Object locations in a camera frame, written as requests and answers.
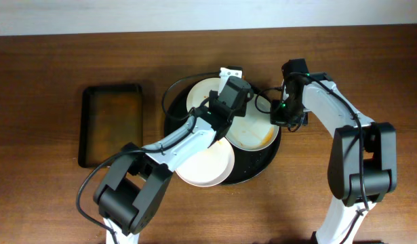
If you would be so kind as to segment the pale green plate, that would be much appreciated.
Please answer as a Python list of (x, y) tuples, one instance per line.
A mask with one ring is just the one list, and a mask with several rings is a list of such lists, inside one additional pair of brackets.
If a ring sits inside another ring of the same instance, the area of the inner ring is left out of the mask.
[(226, 139), (235, 147), (246, 151), (262, 150), (270, 146), (279, 135), (279, 127), (270, 122), (271, 103), (256, 96), (247, 103), (245, 117), (235, 117)]

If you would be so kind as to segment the white plate top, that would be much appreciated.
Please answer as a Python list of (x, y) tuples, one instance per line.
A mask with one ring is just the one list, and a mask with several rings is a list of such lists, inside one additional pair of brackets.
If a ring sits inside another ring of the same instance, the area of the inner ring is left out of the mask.
[(217, 77), (204, 79), (196, 83), (187, 95), (187, 111), (192, 109), (192, 107), (199, 107), (200, 104), (209, 97), (210, 91), (220, 92), (225, 84), (225, 79)]

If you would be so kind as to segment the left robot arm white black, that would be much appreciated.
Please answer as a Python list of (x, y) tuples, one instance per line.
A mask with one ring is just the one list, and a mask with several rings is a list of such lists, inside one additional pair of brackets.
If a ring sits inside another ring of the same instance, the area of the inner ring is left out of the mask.
[[(186, 122), (164, 139), (143, 147), (126, 144), (84, 179), (76, 196), (78, 212), (106, 230), (107, 243), (135, 243), (159, 209), (175, 170), (225, 137), (234, 117), (245, 116), (253, 96), (247, 81), (231, 76), (221, 91), (211, 91)], [(103, 218), (99, 222), (82, 210), (79, 201), (89, 181), (105, 167), (108, 171), (93, 196)]]

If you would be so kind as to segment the white plate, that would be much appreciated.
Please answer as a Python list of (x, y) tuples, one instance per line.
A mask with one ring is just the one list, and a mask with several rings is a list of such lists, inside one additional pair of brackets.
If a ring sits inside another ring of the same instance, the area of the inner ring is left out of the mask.
[(222, 183), (235, 165), (235, 153), (230, 142), (223, 138), (208, 149), (187, 159), (177, 170), (186, 183), (198, 187), (211, 187)]
[(196, 83), (187, 95), (187, 111), (192, 109), (192, 107), (199, 107), (200, 104), (209, 97), (210, 91), (220, 92), (225, 84), (225, 79), (217, 77), (204, 79)]

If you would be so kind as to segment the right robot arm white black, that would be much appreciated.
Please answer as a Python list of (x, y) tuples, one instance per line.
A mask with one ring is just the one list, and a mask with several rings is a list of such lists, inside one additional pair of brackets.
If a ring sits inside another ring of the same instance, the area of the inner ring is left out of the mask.
[(312, 243), (352, 243), (367, 214), (397, 186), (396, 130), (356, 109), (327, 73), (310, 73), (303, 58), (282, 67), (282, 97), (271, 123), (296, 131), (313, 113), (333, 138), (327, 181), (332, 200)]

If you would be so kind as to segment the white plate bottom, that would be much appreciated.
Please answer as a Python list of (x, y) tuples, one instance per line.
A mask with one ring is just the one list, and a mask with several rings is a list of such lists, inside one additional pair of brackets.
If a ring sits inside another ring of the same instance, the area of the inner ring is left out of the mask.
[(235, 153), (230, 142), (223, 138), (208, 149), (187, 159), (177, 170), (186, 183), (198, 187), (211, 187), (222, 183), (235, 165)]

